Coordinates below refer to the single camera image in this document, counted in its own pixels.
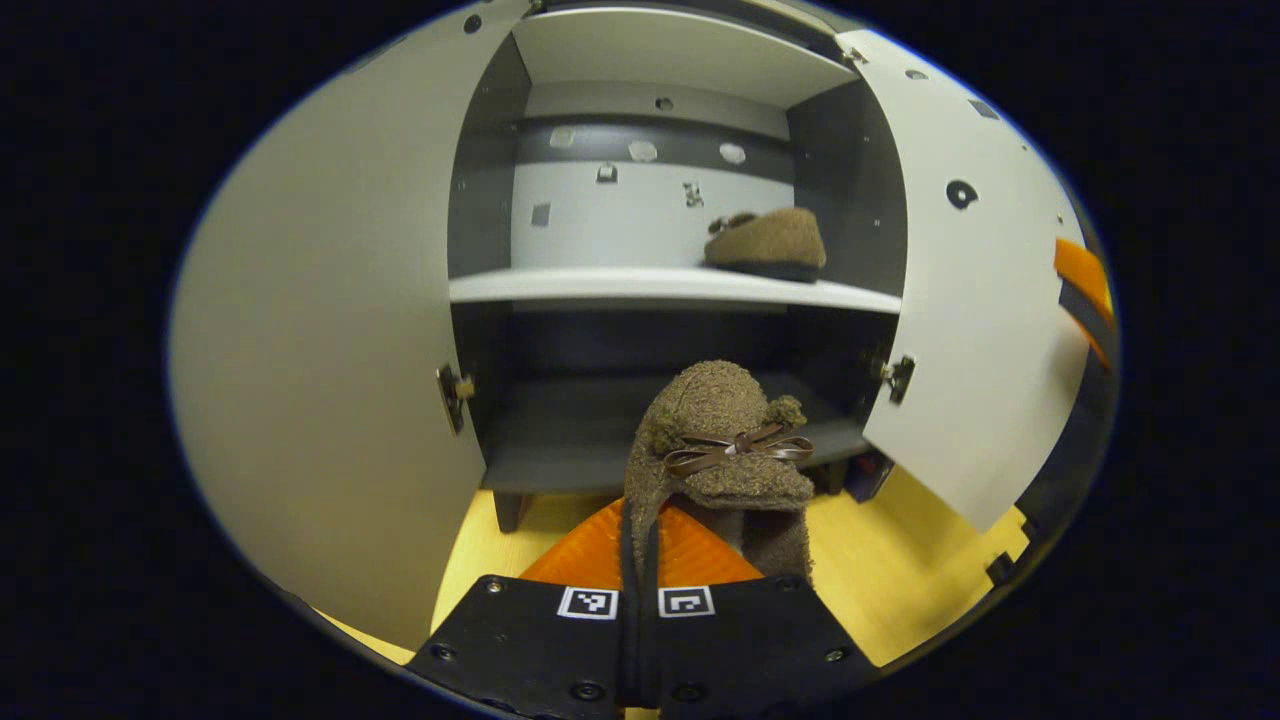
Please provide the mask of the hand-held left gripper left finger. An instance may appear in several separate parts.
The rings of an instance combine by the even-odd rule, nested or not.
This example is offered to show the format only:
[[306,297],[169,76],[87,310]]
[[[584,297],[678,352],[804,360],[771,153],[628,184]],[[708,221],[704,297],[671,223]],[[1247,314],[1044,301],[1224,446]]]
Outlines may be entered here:
[[417,676],[529,719],[622,719],[635,703],[618,498],[517,577],[486,574],[410,660]]

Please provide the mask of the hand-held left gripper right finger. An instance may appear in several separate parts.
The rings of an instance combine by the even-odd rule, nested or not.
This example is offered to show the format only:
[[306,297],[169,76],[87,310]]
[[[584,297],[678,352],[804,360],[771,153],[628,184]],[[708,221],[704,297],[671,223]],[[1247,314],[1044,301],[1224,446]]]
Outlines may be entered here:
[[660,719],[795,719],[878,682],[814,587],[764,575],[667,503],[640,574],[640,705]]

